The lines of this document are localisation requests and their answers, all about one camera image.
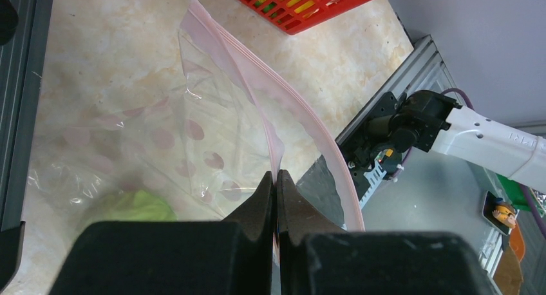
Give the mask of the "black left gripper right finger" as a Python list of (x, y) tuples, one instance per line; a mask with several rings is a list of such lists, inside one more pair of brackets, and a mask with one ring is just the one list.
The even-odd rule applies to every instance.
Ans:
[(494, 294), (470, 245), (447, 232), (348, 232), (276, 180), (283, 294)]

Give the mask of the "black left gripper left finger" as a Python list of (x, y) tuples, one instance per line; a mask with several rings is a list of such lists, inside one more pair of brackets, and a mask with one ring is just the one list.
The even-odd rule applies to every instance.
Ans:
[(269, 294), (274, 179), (220, 221), (97, 222), (77, 238), (51, 294)]

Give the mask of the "green cabbage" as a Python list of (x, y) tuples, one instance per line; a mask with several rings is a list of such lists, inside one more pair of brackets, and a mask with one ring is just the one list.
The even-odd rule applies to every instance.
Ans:
[(102, 197), (85, 213), (83, 221), (172, 222), (177, 216), (162, 197), (138, 190)]

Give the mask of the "clear zip top bag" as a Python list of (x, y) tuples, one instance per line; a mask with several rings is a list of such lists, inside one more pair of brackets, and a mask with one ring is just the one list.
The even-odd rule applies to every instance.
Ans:
[(162, 197), (177, 220), (220, 220), (266, 172), (300, 179), (334, 140), (309, 103), (198, 0), (178, 41), (182, 83), (146, 106), (69, 120), (37, 136), (27, 192), (67, 237), (102, 197)]

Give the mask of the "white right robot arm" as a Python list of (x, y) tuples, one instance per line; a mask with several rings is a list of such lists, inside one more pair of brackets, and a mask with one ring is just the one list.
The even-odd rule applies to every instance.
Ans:
[[(461, 158), (533, 189), (545, 189), (545, 140), (492, 121), (432, 91), (408, 98), (388, 134), (413, 128), (402, 148)], [(346, 227), (326, 219), (278, 173), (277, 216), (283, 294), (490, 294), (470, 246), (452, 233), (369, 233), (356, 190), (333, 140), (318, 146), (334, 177)]]

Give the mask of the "small toy figure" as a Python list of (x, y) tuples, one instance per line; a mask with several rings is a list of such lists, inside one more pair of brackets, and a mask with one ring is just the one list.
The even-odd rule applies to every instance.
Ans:
[(516, 211), (506, 202), (500, 202), (495, 205), (492, 212), (493, 217), (504, 226), (514, 229), (516, 227)]

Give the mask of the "green storage bin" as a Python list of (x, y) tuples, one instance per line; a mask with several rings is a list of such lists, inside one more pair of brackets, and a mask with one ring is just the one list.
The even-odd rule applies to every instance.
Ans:
[[(497, 178), (499, 179), (499, 182), (504, 188), (504, 191), (508, 199), (510, 199), (510, 202), (512, 203), (513, 207), (518, 210), (530, 212), (531, 208), (529, 207), (527, 199), (523, 195), (523, 190), (521, 189), (520, 185), (517, 182), (509, 180), (508, 178), (502, 175), (497, 175)], [(545, 193), (539, 192), (535, 189), (529, 189), (529, 192), (531, 194), (532, 204), (535, 206), (540, 216), (544, 216)]]

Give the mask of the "red plastic basket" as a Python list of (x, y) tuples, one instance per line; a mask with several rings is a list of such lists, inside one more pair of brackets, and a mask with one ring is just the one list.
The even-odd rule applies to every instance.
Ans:
[(295, 35), (372, 0), (238, 0), (282, 32)]

